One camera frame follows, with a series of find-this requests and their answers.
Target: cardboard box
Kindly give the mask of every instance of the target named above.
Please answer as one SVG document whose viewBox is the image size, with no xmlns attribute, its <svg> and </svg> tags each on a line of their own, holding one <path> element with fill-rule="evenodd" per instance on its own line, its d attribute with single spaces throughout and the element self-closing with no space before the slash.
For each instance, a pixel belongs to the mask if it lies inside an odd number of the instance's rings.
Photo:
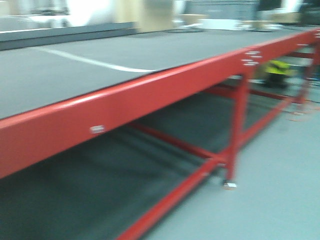
<svg viewBox="0 0 320 240">
<path fill-rule="evenodd" d="M 299 12 L 275 13 L 271 14 L 271 20 L 279 24 L 296 24 L 300 22 L 301 14 Z"/>
<path fill-rule="evenodd" d="M 115 22 L 135 22 L 140 33 L 174 28 L 172 0 L 117 0 L 115 4 Z"/>
<path fill-rule="evenodd" d="M 179 17 L 184 21 L 186 25 L 198 24 L 199 19 L 207 19 L 208 15 L 204 14 L 181 14 Z"/>
</svg>

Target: conveyor belt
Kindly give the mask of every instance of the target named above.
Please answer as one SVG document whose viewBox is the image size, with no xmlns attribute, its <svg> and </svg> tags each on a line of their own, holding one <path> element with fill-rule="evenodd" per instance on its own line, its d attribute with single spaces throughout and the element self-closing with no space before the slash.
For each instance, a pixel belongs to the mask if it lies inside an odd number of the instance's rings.
<svg viewBox="0 0 320 240">
<path fill-rule="evenodd" d="M 0 119 L 148 74 L 101 67 L 97 61 L 161 71 L 309 29 L 154 32 L 1 51 Z M 91 63 L 63 54 L 82 57 Z"/>
</svg>

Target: metal bracket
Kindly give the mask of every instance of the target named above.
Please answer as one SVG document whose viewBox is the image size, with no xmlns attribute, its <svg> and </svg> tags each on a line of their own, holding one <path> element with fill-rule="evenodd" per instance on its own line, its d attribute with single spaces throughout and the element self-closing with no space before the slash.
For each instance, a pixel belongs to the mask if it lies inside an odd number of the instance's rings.
<svg viewBox="0 0 320 240">
<path fill-rule="evenodd" d="M 106 128 L 104 125 L 90 127 L 90 132 L 92 134 L 101 134 L 101 133 L 104 133 L 105 131 L 106 131 Z"/>
<path fill-rule="evenodd" d="M 318 29 L 318 30 L 316 30 L 316 32 L 315 32 L 315 38 L 316 39 L 320 39 L 320 30 Z"/>
<path fill-rule="evenodd" d="M 241 60 L 244 66 L 256 66 L 259 64 L 257 59 L 262 58 L 260 51 L 248 51 L 245 54 L 248 58 Z"/>
<path fill-rule="evenodd" d="M 237 188 L 237 184 L 230 180 L 223 181 L 223 188 L 225 190 L 235 190 Z"/>
</svg>

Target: gray floor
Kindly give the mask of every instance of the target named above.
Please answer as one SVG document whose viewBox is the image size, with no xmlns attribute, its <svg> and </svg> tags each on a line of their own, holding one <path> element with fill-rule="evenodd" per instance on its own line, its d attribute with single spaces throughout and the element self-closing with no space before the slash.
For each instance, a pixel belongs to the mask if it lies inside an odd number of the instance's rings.
<svg viewBox="0 0 320 240">
<path fill-rule="evenodd" d="M 241 151 L 235 191 L 213 175 L 143 239 L 320 240 L 320 112 L 288 117 Z"/>
</svg>

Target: white line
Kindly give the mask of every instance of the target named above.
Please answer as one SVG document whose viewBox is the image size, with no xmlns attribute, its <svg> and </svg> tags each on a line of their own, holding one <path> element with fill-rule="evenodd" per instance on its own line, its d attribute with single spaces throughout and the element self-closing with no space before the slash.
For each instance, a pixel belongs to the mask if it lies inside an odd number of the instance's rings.
<svg viewBox="0 0 320 240">
<path fill-rule="evenodd" d="M 103 68 L 124 71 L 124 72 L 133 72 L 133 73 L 152 73 L 152 72 L 155 72 L 155 70 L 131 68 L 131 67 L 110 64 L 110 63 L 97 61 L 97 60 L 89 59 L 89 58 L 82 57 L 82 56 L 77 56 L 77 55 L 74 55 L 74 54 L 71 54 L 71 53 L 68 53 L 65 51 L 48 49 L 48 48 L 41 47 L 41 46 L 32 47 L 32 49 L 36 49 L 36 50 L 50 53 L 50 54 L 55 54 L 55 55 L 58 55 L 58 56 L 61 56 L 61 57 L 67 58 L 67 59 L 71 59 L 74 61 L 78 61 L 78 62 L 82 62 L 82 63 L 86 63 L 86 64 L 91 64 L 91 65 L 96 65 L 96 66 L 100 66 Z"/>
</svg>

